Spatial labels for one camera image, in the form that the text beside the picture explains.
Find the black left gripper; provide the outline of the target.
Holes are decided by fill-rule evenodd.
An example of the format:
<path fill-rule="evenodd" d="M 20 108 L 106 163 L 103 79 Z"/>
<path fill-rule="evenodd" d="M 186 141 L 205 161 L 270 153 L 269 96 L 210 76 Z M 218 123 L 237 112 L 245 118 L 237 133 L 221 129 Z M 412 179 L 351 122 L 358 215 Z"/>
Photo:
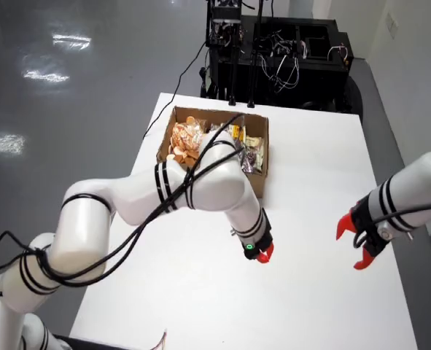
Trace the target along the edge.
<path fill-rule="evenodd" d="M 241 239 L 241 244 L 245 258 L 248 260 L 257 260 L 262 264 L 268 263 L 274 250 L 271 224 L 268 219 L 263 219 L 255 235 Z"/>

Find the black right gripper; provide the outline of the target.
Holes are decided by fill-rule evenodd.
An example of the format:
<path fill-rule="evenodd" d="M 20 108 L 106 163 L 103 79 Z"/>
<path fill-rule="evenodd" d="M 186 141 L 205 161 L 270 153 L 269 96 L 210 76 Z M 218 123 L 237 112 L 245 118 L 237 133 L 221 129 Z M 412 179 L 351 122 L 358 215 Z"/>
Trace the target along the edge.
<path fill-rule="evenodd" d="M 346 232 L 356 233 L 353 247 L 362 247 L 362 259 L 354 264 L 354 269 L 366 269 L 392 240 L 392 227 L 386 222 L 375 223 L 374 220 L 387 214 L 387 208 L 379 199 L 361 199 L 337 224 L 336 240 Z"/>

